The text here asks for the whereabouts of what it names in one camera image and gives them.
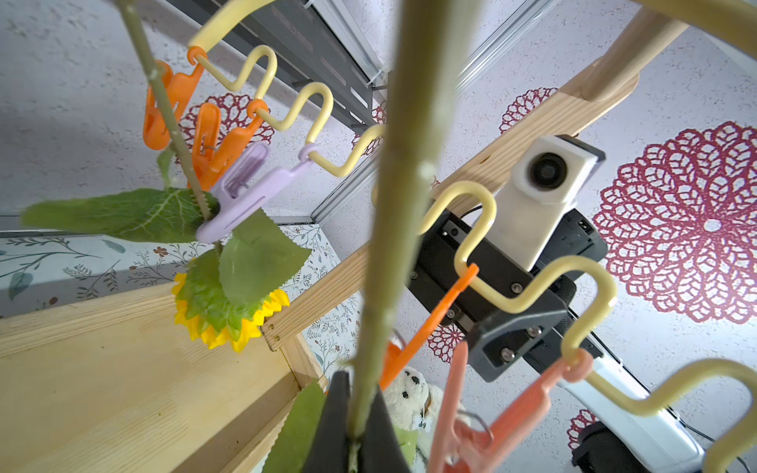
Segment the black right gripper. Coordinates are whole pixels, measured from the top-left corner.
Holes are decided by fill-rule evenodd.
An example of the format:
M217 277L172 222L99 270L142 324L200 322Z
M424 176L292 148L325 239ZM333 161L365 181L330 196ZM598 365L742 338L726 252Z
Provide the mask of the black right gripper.
M570 256L599 262L608 245L589 219L569 211L530 269L518 265L492 242L471 236L471 226L444 211L425 232L408 289L428 311L469 270L467 289L442 315L441 327L467 346L467 362L494 382L525 360L542 374L561 356L561 342L577 315L571 308L583 269L544 269ZM358 453L360 473L409 473L382 392L371 406Z

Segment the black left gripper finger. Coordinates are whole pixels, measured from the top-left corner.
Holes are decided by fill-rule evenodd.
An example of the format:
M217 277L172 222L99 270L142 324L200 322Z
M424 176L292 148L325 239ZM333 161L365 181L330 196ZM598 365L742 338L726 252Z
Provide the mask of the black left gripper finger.
M336 372L325 398L303 473L345 473L349 469L350 439L347 406L350 399L348 372Z

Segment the yellow sunflower with stem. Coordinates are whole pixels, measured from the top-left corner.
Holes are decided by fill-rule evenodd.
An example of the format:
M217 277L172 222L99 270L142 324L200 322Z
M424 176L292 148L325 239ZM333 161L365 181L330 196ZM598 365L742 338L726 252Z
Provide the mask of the yellow sunflower with stem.
M181 119L199 81L212 71L207 47L193 43L190 73L177 74L155 59L132 1L118 10L148 84L142 128L144 144L157 152L163 185L99 197L45 200L22 212L32 228L72 234L100 234L128 242L202 244L205 252L175 276L175 323L209 349L242 352L262 335L266 321L290 300L284 284L310 257L265 213L263 206L221 240L196 239L199 227L219 212L218 200L203 191L192 165L192 140Z

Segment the yellow wavy clothes hanger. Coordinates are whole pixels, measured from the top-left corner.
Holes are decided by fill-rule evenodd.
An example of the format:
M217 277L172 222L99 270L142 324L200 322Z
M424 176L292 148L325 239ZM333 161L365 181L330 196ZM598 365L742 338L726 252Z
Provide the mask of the yellow wavy clothes hanger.
M745 1L637 1L643 10L652 10L664 20L674 20L686 26L694 26L722 39L726 43L756 56L756 7ZM483 204L483 221L471 231L475 240L485 238L497 217L497 204L492 193L475 181L455 182L445 189L427 211L422 221L421 234L427 232L447 205L459 195L471 194ZM580 348L582 340L603 322L615 306L617 287L612 277L597 263L579 256L570 256L566 261L554 262L544 269L552 276L559 269L583 269L597 282L597 296L593 304L569 329L562 342L562 356L569 359ZM728 360L707 359L690 364L675 372L647 398L632 399L618 389L610 387L596 372L586 379L597 386L602 396L621 409L639 416L649 416L688 394L697 384L713 376L727 376L738 380L750 389L752 404L739 421L726 431L706 451L703 472L725 472L735 457L745 453L756 443L756 372L747 366Z

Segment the orange flower with stem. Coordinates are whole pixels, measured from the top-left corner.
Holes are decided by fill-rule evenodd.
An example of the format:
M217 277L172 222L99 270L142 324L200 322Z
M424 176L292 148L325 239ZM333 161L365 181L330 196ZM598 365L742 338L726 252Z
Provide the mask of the orange flower with stem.
M358 346L347 371L349 469L380 389L396 306L416 260L431 182L455 114L455 88L481 5L477 1L407 1L390 84L388 129L378 161L378 200L364 269ZM296 398L263 468L302 472L329 387L312 382Z

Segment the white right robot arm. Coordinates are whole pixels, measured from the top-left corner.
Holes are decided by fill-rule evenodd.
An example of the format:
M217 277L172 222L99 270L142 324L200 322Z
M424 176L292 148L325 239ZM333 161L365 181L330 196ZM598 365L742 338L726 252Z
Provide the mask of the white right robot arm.
M423 236L408 288L425 307L435 309L453 287L457 274L451 260L471 228L444 211ZM506 297L516 297L550 262L563 256L583 256L600 262L608 245L590 220L577 210L560 221L534 268L522 269L488 240L472 253L479 275ZM518 361L542 374L560 356L560 343L577 319L570 308L576 282L573 270L559 276L546 293L518 315L500 311L471 289L443 312L441 326L457 329L468 344L468 363L485 382L494 382ZM586 382L567 390L593 412L599 424L579 435L573 463L587 472L698 472L704 449L671 410L654 416L629 414L603 398Z

